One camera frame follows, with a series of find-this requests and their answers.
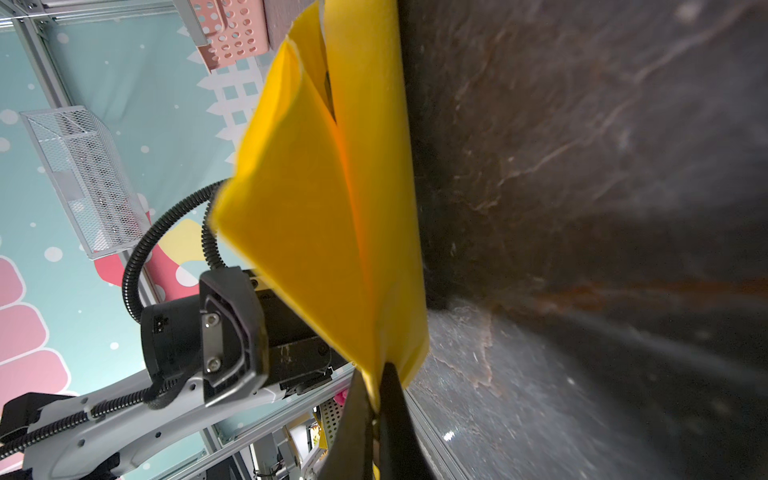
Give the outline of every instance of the yellow shape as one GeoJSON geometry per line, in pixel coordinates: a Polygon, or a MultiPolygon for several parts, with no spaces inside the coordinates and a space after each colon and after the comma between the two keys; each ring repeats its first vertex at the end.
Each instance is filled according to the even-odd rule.
{"type": "Polygon", "coordinates": [[[199,223],[185,218],[163,235],[157,244],[179,265],[191,260],[205,260],[200,244],[201,230],[199,223]]]}
{"type": "Polygon", "coordinates": [[[325,9],[324,48],[317,4],[280,47],[212,220],[378,409],[384,363],[407,385],[429,349],[397,8],[325,9]]]}

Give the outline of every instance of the white picket fence graphic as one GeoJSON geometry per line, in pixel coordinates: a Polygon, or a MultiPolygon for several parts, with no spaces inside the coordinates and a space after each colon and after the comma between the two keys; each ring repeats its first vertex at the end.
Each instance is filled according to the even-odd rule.
{"type": "MultiPolygon", "coordinates": [[[[178,33],[189,36],[186,27],[180,28],[178,33]]],[[[198,64],[203,64],[203,59],[200,57],[200,53],[195,50],[187,57],[187,60],[193,61],[198,64]]],[[[264,74],[262,68],[259,66],[259,62],[254,57],[246,58],[240,61],[241,65],[232,65],[230,67],[221,68],[216,71],[212,71],[208,76],[197,82],[198,87],[205,88],[206,90],[212,90],[216,95],[216,103],[212,104],[206,111],[215,115],[220,115],[224,119],[226,125],[219,133],[216,134],[218,138],[222,140],[229,140],[233,143],[235,149],[240,145],[245,130],[248,127],[253,116],[253,111],[259,104],[259,98],[261,97],[261,91],[264,87],[264,74]],[[247,62],[247,67],[242,65],[242,62],[247,62]],[[256,93],[248,95],[245,90],[245,85],[254,83],[256,85],[256,93]],[[224,93],[224,88],[234,87],[237,96],[227,99],[224,93]],[[235,114],[243,112],[245,115],[245,122],[238,124],[235,118],[235,114]]],[[[226,160],[228,163],[234,163],[234,153],[232,153],[226,160]]]]}

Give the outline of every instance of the perforated metal panel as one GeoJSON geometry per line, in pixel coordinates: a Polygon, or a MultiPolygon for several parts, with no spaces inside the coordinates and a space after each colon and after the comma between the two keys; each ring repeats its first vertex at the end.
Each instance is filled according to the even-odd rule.
{"type": "Polygon", "coordinates": [[[32,111],[22,117],[88,257],[134,246],[149,220],[104,124],[85,107],[32,111]]]}
{"type": "Polygon", "coordinates": [[[336,403],[336,400],[327,400],[320,404],[320,418],[323,420],[323,431],[326,433],[328,449],[333,446],[336,440],[336,431],[339,429],[341,415],[344,407],[336,403]]]}

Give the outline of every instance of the pink cloud shape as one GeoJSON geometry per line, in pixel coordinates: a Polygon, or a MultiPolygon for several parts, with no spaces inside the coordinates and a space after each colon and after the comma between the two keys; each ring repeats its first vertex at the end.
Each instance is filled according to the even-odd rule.
{"type": "Polygon", "coordinates": [[[0,306],[16,303],[24,296],[24,282],[16,265],[7,257],[0,256],[0,306]]]}
{"type": "Polygon", "coordinates": [[[0,309],[0,363],[45,345],[48,329],[40,312],[27,303],[0,309]]]}
{"type": "Polygon", "coordinates": [[[69,371],[58,352],[40,349],[0,365],[0,406],[27,392],[59,393],[69,371]]]}

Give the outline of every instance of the teal wall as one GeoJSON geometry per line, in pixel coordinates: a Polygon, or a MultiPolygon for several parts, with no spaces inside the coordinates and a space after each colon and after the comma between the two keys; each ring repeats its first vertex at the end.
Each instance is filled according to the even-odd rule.
{"type": "MultiPolygon", "coordinates": [[[[231,175],[243,119],[252,114],[271,62],[271,55],[241,61],[209,78],[184,33],[177,15],[48,31],[73,102],[91,109],[112,132],[153,219],[192,191],[231,175]],[[237,87],[212,87],[227,82],[237,87]]],[[[48,108],[14,32],[0,33],[0,71],[0,111],[48,108]]],[[[41,163],[22,122],[12,117],[0,114],[9,120],[0,123],[0,256],[17,266],[26,285],[23,301],[39,310],[48,327],[45,348],[61,355],[71,377],[64,389],[83,394],[144,368],[138,326],[125,312],[120,289],[104,282],[80,250],[50,181],[38,171],[41,163]],[[50,247],[61,250],[60,260],[46,258],[50,247]]],[[[202,210],[189,215],[198,223],[201,217],[202,210]]],[[[226,248],[223,255],[230,264],[243,264],[226,248]]],[[[205,266],[190,261],[184,268],[196,276],[205,266]]],[[[18,372],[4,377],[3,367],[0,382],[14,381],[18,372]]],[[[255,419],[246,415],[238,422],[255,419]]],[[[127,477],[152,478],[202,448],[192,435],[127,477]]],[[[7,465],[0,463],[0,470],[7,465]]]]}

